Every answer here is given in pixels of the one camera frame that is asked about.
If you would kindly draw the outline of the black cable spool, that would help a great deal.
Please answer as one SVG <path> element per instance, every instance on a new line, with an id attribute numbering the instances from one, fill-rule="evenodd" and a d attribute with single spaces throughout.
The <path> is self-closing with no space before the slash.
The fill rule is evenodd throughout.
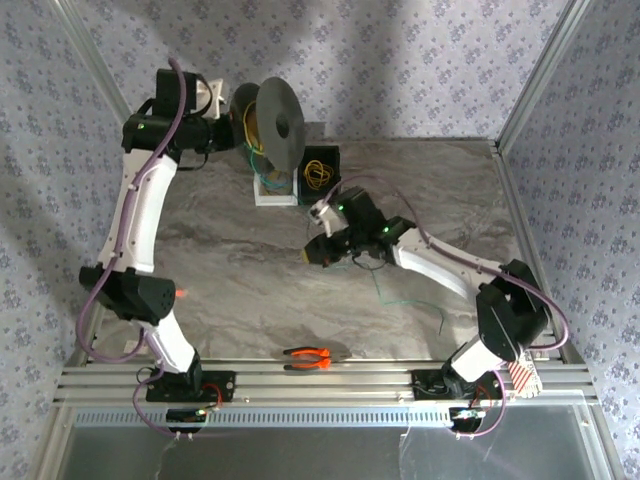
<path id="1" fill-rule="evenodd" d="M 246 147 L 245 124 L 253 110 L 260 156 L 276 170 L 292 173 L 305 151 L 305 120 L 298 97 L 279 77 L 270 77 L 260 85 L 244 83 L 234 92 L 229 114 L 236 147 Z"/>

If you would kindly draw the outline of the black box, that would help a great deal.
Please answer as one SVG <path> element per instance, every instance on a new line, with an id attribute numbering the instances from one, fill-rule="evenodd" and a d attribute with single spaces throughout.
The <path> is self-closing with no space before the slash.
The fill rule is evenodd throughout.
<path id="1" fill-rule="evenodd" d="M 297 169 L 299 204 L 311 205 L 323 198 L 341 179 L 337 145 L 309 145 Z"/>

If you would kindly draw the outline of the grey metal plate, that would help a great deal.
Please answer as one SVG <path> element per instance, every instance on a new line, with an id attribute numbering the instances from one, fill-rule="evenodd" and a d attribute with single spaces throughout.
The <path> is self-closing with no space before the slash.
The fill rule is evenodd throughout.
<path id="1" fill-rule="evenodd" d="M 627 480 L 566 418 L 457 439 L 410 428 L 245 428 L 192 441 L 73 427 L 29 480 Z"/>

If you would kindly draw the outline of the red white striped tag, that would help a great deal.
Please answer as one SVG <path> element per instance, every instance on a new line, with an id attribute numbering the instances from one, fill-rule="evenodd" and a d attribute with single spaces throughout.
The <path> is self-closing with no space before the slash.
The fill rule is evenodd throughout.
<path id="1" fill-rule="evenodd" d="M 512 383 L 510 398 L 534 398 L 543 391 L 543 384 L 538 374 L 534 357 L 529 351 L 525 351 L 513 362 L 507 364 Z"/>

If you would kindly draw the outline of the aluminium frame post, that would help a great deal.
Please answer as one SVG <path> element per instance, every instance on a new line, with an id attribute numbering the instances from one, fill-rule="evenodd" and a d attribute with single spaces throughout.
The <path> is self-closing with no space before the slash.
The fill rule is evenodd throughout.
<path id="1" fill-rule="evenodd" d="M 502 156 L 508 154 L 526 125 L 593 2 L 594 0 L 567 0 L 524 89 L 495 141 L 497 151 Z"/>
<path id="2" fill-rule="evenodd" d="M 113 113 L 119 127 L 129 118 L 130 105 L 116 82 L 115 76 L 92 37 L 79 4 L 104 1 L 110 8 L 130 10 L 133 0 L 46 0 L 71 45 L 79 55 L 90 78 L 106 105 Z"/>

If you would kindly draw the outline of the orange-handled pliers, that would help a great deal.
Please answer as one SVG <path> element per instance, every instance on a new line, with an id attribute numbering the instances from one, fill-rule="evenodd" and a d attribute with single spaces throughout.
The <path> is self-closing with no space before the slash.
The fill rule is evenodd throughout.
<path id="1" fill-rule="evenodd" d="M 282 354 L 288 358 L 283 366 L 283 370 L 288 372 L 328 370 L 333 364 L 351 357 L 346 351 L 310 346 L 287 349 Z"/>

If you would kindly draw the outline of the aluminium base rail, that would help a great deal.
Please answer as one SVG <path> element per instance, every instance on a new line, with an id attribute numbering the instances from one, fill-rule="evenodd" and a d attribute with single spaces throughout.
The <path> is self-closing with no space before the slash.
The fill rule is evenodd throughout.
<path id="1" fill-rule="evenodd" d="M 439 370 L 439 362 L 353 359 L 324 371 L 289 373 L 274 359 L 205 360 L 205 371 L 236 373 L 232 405 L 248 406 L 389 406 L 413 400 L 412 370 Z M 138 385 L 140 362 L 92 363 L 66 367 L 57 384 L 53 404 L 67 407 L 126 406 Z M 537 402 L 598 402 L 590 373 L 584 364 L 558 360 L 537 364 L 543 383 Z"/>

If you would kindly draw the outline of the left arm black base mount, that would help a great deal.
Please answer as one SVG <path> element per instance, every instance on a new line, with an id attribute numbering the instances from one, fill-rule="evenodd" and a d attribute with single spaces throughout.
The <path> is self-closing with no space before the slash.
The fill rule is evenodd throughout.
<path id="1" fill-rule="evenodd" d="M 165 373 L 150 383 L 145 400 L 151 403 L 225 403 L 234 397 L 233 371 L 202 371 L 191 374 Z"/>

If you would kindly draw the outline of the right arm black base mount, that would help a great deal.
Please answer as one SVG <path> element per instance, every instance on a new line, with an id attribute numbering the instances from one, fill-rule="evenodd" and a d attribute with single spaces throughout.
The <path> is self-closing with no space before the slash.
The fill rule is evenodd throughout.
<path id="1" fill-rule="evenodd" d="M 502 388 L 492 372 L 485 372 L 479 379 L 468 382 L 453 371 L 435 369 L 410 371 L 410 387 L 414 399 L 419 400 L 499 400 Z"/>

